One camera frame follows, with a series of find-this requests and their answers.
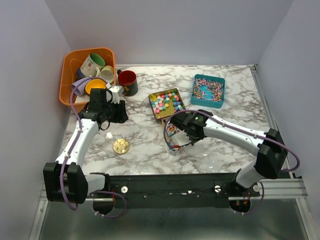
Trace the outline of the gold tin of lollipops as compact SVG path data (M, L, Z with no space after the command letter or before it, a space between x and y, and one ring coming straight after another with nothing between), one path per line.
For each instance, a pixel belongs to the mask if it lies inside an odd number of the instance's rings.
M165 138L166 140L171 143L172 142L172 136L179 133L180 130L171 122L169 122L165 127Z

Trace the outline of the dark tin of star candies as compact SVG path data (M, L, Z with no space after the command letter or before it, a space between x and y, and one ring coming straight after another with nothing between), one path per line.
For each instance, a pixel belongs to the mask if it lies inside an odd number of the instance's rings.
M151 93L148 95L148 101L157 124L175 112L186 109L177 88Z

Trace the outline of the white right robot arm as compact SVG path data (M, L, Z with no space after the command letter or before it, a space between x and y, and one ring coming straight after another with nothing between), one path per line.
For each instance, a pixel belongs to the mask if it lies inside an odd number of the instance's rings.
M256 157L248 166L237 171L230 191L241 196L254 183L277 179L288 155L281 134L276 129L267 132L241 127L204 110L178 111L169 120L179 129L172 141L179 147L194 145L204 138L223 140Z

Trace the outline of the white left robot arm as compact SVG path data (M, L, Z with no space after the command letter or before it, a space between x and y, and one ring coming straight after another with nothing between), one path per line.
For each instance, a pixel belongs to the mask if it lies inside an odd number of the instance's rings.
M87 196L96 193L104 198L111 185L103 173L84 174L82 165L93 138L104 123L123 124L128 120L125 101L120 99L123 88L93 88L89 102L77 114L74 132L54 162L43 168L47 199L51 202L82 204Z

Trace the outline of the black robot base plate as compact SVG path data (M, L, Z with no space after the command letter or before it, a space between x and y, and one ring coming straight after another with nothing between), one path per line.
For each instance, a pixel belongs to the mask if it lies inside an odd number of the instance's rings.
M111 200L129 209L229 208L237 200L262 199L257 181L247 189L237 186L235 173L108 175L104 189L87 199Z

